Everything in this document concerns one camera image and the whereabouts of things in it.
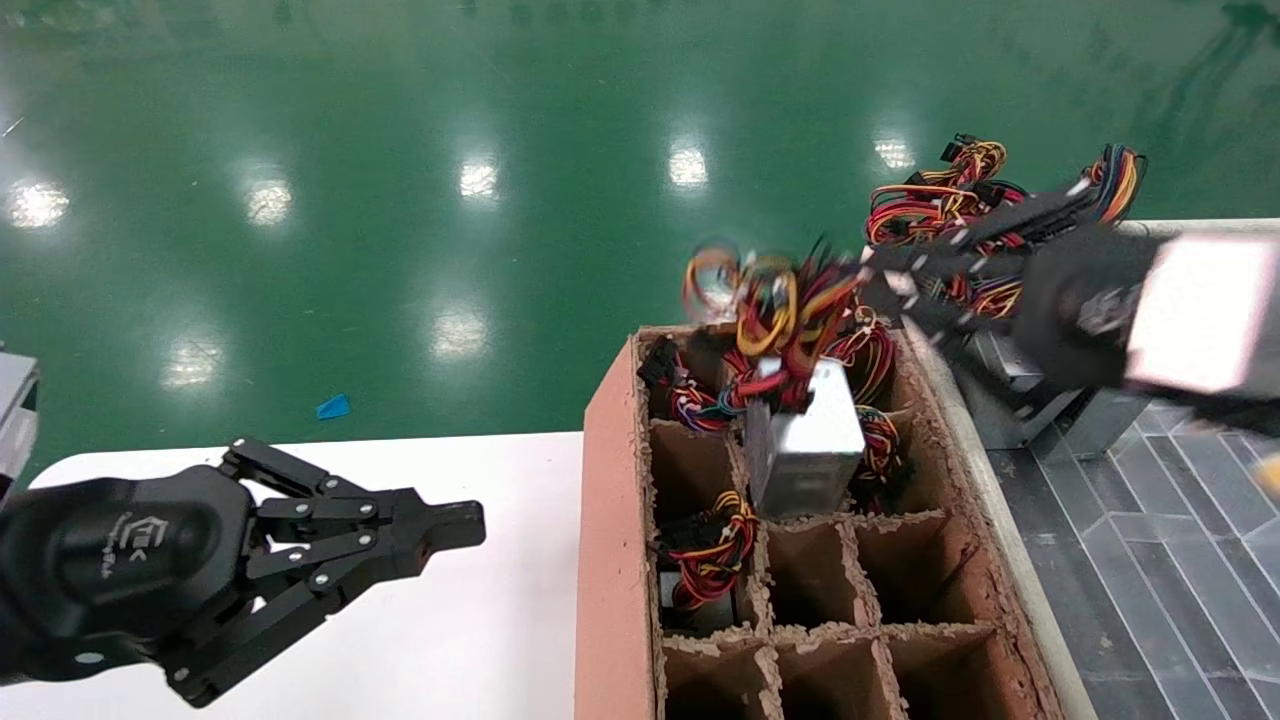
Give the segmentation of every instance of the epoxy floor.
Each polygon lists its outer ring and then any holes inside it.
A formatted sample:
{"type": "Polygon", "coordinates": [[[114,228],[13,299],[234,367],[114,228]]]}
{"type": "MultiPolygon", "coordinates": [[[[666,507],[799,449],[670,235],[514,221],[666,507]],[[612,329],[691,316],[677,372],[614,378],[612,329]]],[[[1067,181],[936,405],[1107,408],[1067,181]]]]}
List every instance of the epoxy floor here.
{"type": "Polygon", "coordinates": [[[1277,27],[1193,0],[3,0],[28,477],[576,428],[625,334],[681,319],[699,240],[855,249],[868,192],[956,132],[1030,187],[1137,146],[1137,217],[1275,215],[1277,27]]]}

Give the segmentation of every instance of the power supply unit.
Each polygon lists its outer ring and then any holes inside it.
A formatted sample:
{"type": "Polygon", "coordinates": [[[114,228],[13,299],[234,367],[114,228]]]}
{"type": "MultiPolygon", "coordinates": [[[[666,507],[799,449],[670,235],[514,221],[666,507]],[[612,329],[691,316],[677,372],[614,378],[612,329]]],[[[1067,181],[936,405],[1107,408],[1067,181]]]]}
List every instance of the power supply unit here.
{"type": "MultiPolygon", "coordinates": [[[[765,357],[759,368],[769,375],[780,361],[765,357]]],[[[813,402],[804,415],[774,415],[763,402],[746,410],[742,446],[751,503],[767,520],[835,512],[863,457],[863,430],[845,366],[819,360],[809,391],[813,402]]]]}

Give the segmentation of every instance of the white table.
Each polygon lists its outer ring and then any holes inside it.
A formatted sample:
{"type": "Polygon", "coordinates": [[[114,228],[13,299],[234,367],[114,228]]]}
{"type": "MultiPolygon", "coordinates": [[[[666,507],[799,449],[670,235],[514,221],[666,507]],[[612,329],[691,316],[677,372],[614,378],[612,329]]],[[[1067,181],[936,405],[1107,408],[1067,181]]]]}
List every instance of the white table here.
{"type": "MultiPolygon", "coordinates": [[[[205,710],[174,694],[159,667],[138,665],[0,688],[0,717],[572,717],[582,433],[279,447],[369,489],[479,500],[489,537],[434,556],[421,578],[375,585],[205,710]]],[[[77,455],[32,487],[161,478],[218,464],[223,451],[77,455]]]]}

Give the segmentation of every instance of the gray tiled floor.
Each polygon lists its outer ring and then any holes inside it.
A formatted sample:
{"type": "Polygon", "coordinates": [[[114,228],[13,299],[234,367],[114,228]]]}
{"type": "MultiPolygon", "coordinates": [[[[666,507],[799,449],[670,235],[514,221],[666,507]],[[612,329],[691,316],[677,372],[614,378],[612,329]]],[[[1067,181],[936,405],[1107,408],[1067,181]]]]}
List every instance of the gray tiled floor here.
{"type": "Polygon", "coordinates": [[[1277,445],[1184,418],[989,456],[1100,717],[1280,720],[1280,515],[1249,477],[1277,445]]]}

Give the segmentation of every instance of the brown cardboard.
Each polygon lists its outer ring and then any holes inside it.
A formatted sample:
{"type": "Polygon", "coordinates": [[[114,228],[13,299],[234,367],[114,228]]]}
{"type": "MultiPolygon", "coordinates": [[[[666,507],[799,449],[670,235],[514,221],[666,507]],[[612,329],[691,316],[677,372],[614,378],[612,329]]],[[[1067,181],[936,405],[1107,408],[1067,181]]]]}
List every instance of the brown cardboard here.
{"type": "MultiPolygon", "coordinates": [[[[845,574],[844,538],[833,521],[767,525],[762,533],[773,625],[858,624],[856,588],[845,574]]],[[[865,610],[863,624],[867,624],[865,610]]]]}
{"type": "Polygon", "coordinates": [[[694,434],[635,378],[664,334],[685,342],[689,328],[640,331],[588,407],[579,720],[1062,716],[937,398],[900,337],[883,410],[915,477],[897,514],[764,524],[735,591],[742,624],[701,639],[662,628],[657,521],[748,487],[739,427],[694,434]]]}
{"type": "Polygon", "coordinates": [[[891,720],[897,693],[877,682],[873,637],[778,644],[782,710],[787,717],[891,720]]]}

